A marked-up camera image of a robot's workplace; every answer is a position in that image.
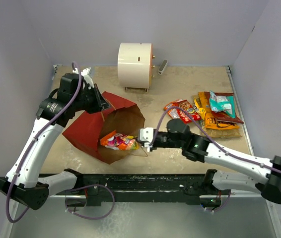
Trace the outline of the teal white snack bag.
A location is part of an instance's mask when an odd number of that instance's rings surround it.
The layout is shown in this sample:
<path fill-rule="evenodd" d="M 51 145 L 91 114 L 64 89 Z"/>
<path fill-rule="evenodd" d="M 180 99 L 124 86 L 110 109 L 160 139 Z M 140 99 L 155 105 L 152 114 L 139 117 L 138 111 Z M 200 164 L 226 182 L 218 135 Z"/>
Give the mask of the teal white snack bag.
<path fill-rule="evenodd" d="M 213 91 L 209 91 L 209 93 L 209 104 L 211 111 L 217 113 L 224 112 L 231 118 L 236 117 L 233 96 L 217 95 Z"/>

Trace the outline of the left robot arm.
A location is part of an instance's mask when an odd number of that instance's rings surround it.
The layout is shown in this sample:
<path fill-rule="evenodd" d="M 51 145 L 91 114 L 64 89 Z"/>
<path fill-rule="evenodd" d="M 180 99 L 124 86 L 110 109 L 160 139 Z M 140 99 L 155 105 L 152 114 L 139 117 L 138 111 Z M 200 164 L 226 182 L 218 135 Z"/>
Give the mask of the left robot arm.
<path fill-rule="evenodd" d="M 63 75 L 59 88 L 41 102 L 19 158 L 9 172 L 0 177 L 0 192 L 33 210 L 41 208 L 48 197 L 57 193 L 66 190 L 81 193 L 84 183 L 79 172 L 66 169 L 45 178 L 39 174 L 52 145 L 76 112 L 93 114 L 109 107 L 86 69 Z"/>

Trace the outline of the red doritos bag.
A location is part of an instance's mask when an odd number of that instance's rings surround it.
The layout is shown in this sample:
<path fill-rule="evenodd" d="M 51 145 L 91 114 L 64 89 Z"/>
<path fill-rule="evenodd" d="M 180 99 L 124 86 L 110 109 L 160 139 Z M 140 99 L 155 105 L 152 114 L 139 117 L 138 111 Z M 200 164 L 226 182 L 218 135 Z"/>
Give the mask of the red doritos bag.
<path fill-rule="evenodd" d="M 243 124 L 235 111 L 233 93 L 202 92 L 201 103 L 206 110 L 205 122 Z"/>

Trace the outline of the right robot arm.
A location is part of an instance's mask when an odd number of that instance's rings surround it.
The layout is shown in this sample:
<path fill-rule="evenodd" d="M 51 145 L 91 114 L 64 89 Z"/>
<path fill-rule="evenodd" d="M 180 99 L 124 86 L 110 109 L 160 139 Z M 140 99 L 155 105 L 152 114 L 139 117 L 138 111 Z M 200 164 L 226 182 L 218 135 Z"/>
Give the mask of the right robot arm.
<path fill-rule="evenodd" d="M 153 127 L 139 130 L 138 141 L 152 151 L 156 148 L 180 148 L 188 160 L 229 168 L 234 172 L 215 170 L 203 181 L 203 190 L 241 190 L 260 194 L 264 199 L 281 204 L 281 156 L 263 158 L 229 149 L 211 139 L 192 133 L 180 119 L 167 123 L 167 131 Z"/>

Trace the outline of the red peanut snack bag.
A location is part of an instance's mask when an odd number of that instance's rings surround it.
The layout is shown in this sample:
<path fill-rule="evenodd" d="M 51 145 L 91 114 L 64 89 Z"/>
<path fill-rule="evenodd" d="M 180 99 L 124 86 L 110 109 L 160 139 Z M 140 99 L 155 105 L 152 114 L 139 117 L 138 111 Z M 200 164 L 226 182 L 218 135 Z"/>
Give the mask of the red peanut snack bag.
<path fill-rule="evenodd" d="M 182 110 L 176 109 L 177 116 L 185 124 L 189 124 L 193 121 L 200 121 L 202 119 L 201 116 L 196 112 L 196 110 L 193 108 L 193 106 L 190 104 L 188 100 L 174 102 L 173 106 L 179 107 L 191 115 L 193 119 L 189 118 Z"/>

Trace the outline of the orange kettle chips bag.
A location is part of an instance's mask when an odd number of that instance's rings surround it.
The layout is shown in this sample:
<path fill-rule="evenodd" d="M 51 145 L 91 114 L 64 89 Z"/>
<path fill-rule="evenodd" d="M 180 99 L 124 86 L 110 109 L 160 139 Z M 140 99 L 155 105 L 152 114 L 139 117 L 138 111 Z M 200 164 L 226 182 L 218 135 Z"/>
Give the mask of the orange kettle chips bag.
<path fill-rule="evenodd" d="M 198 95 L 193 96 L 194 106 L 198 108 L 198 113 L 205 122 L 205 127 L 215 130 L 231 130 L 239 129 L 240 126 L 231 122 L 218 121 L 212 114 L 210 109 L 209 100 L 207 99 L 205 92 L 199 92 Z"/>

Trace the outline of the pink fruit candy bag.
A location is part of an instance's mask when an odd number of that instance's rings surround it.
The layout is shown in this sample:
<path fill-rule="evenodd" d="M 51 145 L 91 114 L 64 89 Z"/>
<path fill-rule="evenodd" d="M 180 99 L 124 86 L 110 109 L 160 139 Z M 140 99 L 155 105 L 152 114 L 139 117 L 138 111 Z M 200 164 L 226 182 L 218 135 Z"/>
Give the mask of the pink fruit candy bag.
<path fill-rule="evenodd" d="M 100 145 L 113 150 L 138 150 L 136 137 L 117 133 L 115 130 L 100 139 Z"/>

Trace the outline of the red paper bag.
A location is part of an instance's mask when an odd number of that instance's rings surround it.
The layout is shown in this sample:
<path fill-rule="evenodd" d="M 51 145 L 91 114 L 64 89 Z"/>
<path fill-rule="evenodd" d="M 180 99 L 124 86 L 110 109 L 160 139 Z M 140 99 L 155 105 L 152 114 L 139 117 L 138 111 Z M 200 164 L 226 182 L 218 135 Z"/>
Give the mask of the red paper bag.
<path fill-rule="evenodd" d="M 109 92 L 103 92 L 102 96 L 110 108 L 94 114 L 82 113 L 65 129 L 63 136 L 75 148 L 107 164 L 127 155 L 145 156 L 141 149 L 113 150 L 100 144 L 100 140 L 113 131 L 137 136 L 145 123 L 136 103 Z"/>

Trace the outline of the small orange red snack bag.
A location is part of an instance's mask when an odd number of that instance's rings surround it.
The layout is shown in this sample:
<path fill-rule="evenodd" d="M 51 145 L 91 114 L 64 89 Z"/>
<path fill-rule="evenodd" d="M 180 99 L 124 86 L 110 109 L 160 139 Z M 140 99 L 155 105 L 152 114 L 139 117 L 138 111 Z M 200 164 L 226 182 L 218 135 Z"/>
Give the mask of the small orange red snack bag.
<path fill-rule="evenodd" d="M 183 102 L 183 101 L 184 101 L 184 100 L 182 100 L 182 99 L 177 99 L 177 100 L 175 100 L 175 101 L 173 101 L 173 102 L 170 102 L 170 103 L 168 103 L 168 104 L 163 108 L 163 110 L 166 111 L 167 109 L 169 109 L 169 108 L 172 107 L 172 106 L 178 107 L 178 106 L 179 106 L 179 103 L 180 103 L 180 102 Z M 168 115 L 169 115 L 172 119 L 181 119 L 183 122 L 186 122 L 185 117 L 179 115 L 177 109 L 171 109 L 171 110 L 169 110 L 169 111 L 168 111 Z"/>

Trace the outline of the tan snack bag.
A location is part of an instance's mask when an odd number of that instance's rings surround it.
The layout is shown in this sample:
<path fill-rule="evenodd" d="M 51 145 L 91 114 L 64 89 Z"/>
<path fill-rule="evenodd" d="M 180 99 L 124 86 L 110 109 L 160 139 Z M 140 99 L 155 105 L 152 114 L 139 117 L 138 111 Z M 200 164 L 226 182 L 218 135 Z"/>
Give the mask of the tan snack bag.
<path fill-rule="evenodd" d="M 207 102 L 205 96 L 202 96 L 204 104 L 201 103 L 201 95 L 202 92 L 193 96 L 193 107 L 198 110 L 198 114 L 202 118 L 201 125 L 203 130 L 213 138 L 241 137 L 242 135 L 239 130 L 240 126 L 234 123 L 217 121 L 210 109 L 204 107 Z"/>

